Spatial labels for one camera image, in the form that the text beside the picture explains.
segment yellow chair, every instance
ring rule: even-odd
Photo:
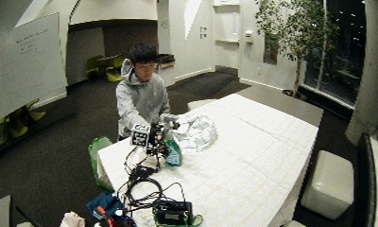
[[[8,142],[11,138],[20,137],[25,134],[28,126],[37,122],[45,115],[45,112],[38,113],[30,111],[30,107],[37,101],[38,98],[0,119],[0,125],[3,125],[0,145]]]
[[[120,74],[122,63],[123,63],[123,55],[118,55],[112,60],[112,66],[106,68],[106,78],[110,82],[122,80],[122,76]]]
[[[97,55],[86,60],[85,76],[88,79],[100,78],[105,74],[106,60]]]
[[[25,134],[28,127],[22,124],[22,122],[19,119],[19,116],[21,115],[21,108],[16,109],[9,114],[9,131],[13,138],[20,137],[22,134]]]
[[[26,117],[29,117],[34,122],[40,120],[40,118],[45,115],[45,112],[33,112],[30,111],[32,105],[34,105],[38,102],[38,98],[26,103],[22,107],[22,111],[25,112]]]

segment door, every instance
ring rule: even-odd
[[[239,4],[214,5],[214,64],[239,68]]]

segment man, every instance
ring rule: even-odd
[[[170,111],[162,78],[153,72],[155,50],[149,43],[137,44],[129,52],[130,70],[116,87],[118,140],[130,136],[134,124],[150,125]]]

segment green bottle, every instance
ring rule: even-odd
[[[173,132],[173,122],[169,122],[169,127],[166,129],[166,135],[163,138],[165,146],[169,148],[170,153],[165,159],[165,163],[169,166],[181,166],[181,151],[174,139],[174,132]]]

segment whiteboard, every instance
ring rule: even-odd
[[[54,13],[0,36],[0,118],[65,86]]]

